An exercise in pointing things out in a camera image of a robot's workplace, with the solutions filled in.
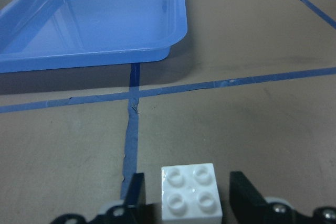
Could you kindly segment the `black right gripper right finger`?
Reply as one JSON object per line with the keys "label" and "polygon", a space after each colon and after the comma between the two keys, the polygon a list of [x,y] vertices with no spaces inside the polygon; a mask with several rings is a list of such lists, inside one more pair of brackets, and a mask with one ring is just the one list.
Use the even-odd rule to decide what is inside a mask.
{"label": "black right gripper right finger", "polygon": [[241,171],[230,172],[229,203],[238,223],[263,223],[268,203]]}

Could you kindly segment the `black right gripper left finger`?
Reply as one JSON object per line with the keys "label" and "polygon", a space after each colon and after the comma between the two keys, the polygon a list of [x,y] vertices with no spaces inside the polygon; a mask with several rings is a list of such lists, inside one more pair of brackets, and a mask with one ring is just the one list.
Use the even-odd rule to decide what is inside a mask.
{"label": "black right gripper left finger", "polygon": [[144,173],[133,174],[123,205],[133,216],[135,223],[144,223],[146,206]]}

